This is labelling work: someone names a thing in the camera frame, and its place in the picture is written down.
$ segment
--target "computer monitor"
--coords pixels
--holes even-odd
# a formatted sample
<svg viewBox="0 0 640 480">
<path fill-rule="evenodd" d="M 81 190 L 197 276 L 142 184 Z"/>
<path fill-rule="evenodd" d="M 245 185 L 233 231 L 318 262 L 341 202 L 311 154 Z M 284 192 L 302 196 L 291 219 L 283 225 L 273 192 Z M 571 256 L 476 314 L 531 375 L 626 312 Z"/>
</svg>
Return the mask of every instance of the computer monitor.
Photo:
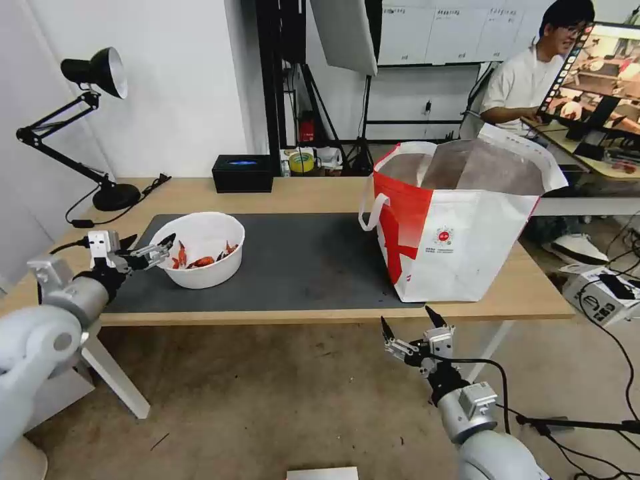
<svg viewBox="0 0 640 480">
<path fill-rule="evenodd" d="M 578 155 L 602 160 L 606 138 L 640 145 L 640 27 L 588 25 L 538 113 L 569 127 Z"/>
</svg>

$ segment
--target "chair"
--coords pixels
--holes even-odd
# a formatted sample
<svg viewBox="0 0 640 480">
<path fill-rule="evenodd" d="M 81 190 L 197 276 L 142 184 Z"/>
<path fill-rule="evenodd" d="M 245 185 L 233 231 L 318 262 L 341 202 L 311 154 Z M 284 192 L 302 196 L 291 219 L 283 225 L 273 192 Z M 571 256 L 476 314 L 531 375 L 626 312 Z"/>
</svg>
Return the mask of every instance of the chair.
<svg viewBox="0 0 640 480">
<path fill-rule="evenodd" d="M 467 100 L 467 109 L 463 113 L 462 124 L 460 124 L 460 138 L 462 140 L 472 140 L 477 138 L 478 133 L 485 124 L 485 121 L 480 117 L 480 108 L 482 106 L 482 100 L 487 91 L 489 80 L 494 70 L 500 65 L 499 62 L 490 62 L 487 69 L 478 78 L 475 85 L 471 89 L 469 99 Z"/>
</svg>

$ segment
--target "white sneaker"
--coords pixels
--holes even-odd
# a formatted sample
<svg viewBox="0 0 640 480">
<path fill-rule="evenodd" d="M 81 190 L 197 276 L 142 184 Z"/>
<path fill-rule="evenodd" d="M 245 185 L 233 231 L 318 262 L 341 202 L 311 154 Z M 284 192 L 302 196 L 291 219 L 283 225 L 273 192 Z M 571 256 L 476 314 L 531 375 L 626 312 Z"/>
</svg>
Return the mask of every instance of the white sneaker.
<svg viewBox="0 0 640 480">
<path fill-rule="evenodd" d="M 589 241 L 586 233 L 571 233 L 543 245 L 543 248 L 567 263 L 605 265 L 609 258 Z"/>
</svg>

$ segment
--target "white shirt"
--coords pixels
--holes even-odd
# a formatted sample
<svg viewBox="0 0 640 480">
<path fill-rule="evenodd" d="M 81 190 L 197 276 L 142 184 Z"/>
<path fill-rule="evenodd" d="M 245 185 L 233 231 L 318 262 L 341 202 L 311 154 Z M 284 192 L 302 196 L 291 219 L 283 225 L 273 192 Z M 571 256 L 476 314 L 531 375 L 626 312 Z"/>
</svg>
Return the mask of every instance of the white shirt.
<svg viewBox="0 0 640 480">
<path fill-rule="evenodd" d="M 564 59 L 556 55 L 549 62 L 538 60 L 535 47 L 530 47 L 506 60 L 493 72 L 480 113 L 494 107 L 538 107 L 553 85 Z M 501 123 L 498 127 L 518 135 L 526 135 L 529 128 L 517 120 Z"/>
</svg>

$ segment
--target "lamp base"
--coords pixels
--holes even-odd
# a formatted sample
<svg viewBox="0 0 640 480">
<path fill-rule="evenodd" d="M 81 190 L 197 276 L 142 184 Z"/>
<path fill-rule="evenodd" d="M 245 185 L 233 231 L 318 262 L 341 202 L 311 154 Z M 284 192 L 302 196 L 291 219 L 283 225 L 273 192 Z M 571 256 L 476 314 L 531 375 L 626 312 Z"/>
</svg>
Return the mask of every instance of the lamp base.
<svg viewBox="0 0 640 480">
<path fill-rule="evenodd" d="M 127 183 L 102 185 L 93 196 L 93 206 L 100 211 L 116 211 L 131 207 L 140 200 L 140 190 Z"/>
</svg>

